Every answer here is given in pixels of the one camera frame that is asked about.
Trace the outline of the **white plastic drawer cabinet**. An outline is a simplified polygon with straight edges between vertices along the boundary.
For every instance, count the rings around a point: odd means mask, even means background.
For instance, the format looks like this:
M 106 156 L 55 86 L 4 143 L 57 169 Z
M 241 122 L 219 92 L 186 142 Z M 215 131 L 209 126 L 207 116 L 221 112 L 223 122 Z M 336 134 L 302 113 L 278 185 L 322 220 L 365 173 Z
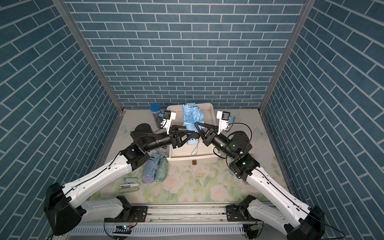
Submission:
M 205 124 L 217 125 L 215 110 L 211 103 L 197 104 L 197 106 L 204 115 Z M 181 148 L 170 147 L 169 164 L 171 166 L 192 166 L 216 163 L 220 158 L 213 153 L 214 146 L 207 147 L 201 138 L 199 141 L 198 144 L 185 144 Z

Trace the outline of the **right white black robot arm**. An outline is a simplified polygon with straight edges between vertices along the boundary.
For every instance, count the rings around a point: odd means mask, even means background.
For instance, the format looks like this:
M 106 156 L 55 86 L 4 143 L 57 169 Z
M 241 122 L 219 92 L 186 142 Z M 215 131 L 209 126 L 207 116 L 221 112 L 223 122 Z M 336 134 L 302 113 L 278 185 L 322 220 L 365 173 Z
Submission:
M 203 143 L 213 145 L 232 160 L 230 170 L 236 177 L 259 190 L 274 206 L 269 207 L 252 196 L 239 205 L 246 215 L 274 227 L 289 240 L 320 240 L 325 233 L 325 214 L 318 207 L 310 207 L 278 184 L 257 162 L 249 151 L 250 139 L 243 131 L 229 138 L 218 126 L 195 123 Z

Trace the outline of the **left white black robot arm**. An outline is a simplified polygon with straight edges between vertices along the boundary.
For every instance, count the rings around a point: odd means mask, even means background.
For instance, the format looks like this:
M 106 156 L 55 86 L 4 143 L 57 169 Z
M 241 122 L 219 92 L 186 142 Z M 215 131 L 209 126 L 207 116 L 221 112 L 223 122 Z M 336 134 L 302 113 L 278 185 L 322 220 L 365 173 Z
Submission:
M 188 140 L 199 134 L 185 126 L 173 125 L 169 131 L 155 133 L 149 124 L 140 124 L 131 132 L 133 142 L 117 153 L 115 158 L 78 180 L 61 185 L 54 183 L 47 188 L 44 213 L 54 236 L 70 232 L 80 222 L 96 219 L 98 216 L 116 218 L 128 216 L 129 202 L 118 197 L 111 207 L 98 209 L 86 207 L 86 200 L 95 192 L 115 179 L 131 173 L 150 159 L 149 152 L 171 145 L 182 147 Z

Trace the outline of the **light blue umbrella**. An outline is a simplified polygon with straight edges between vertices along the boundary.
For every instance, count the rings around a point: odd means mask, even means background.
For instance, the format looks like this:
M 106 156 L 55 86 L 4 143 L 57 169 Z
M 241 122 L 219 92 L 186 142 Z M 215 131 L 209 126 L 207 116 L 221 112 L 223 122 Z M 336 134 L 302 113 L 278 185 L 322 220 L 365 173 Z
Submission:
M 143 167 L 143 178 L 142 178 L 142 181 L 144 184 L 153 183 L 155 181 L 155 176 L 159 168 L 160 158 L 161 158 L 161 155 L 154 153 L 146 161 Z
M 195 103 L 186 103 L 183 105 L 183 125 L 187 130 L 197 131 L 195 122 L 203 123 L 204 114 Z M 198 153 L 198 145 L 191 152 L 191 156 L 195 157 Z

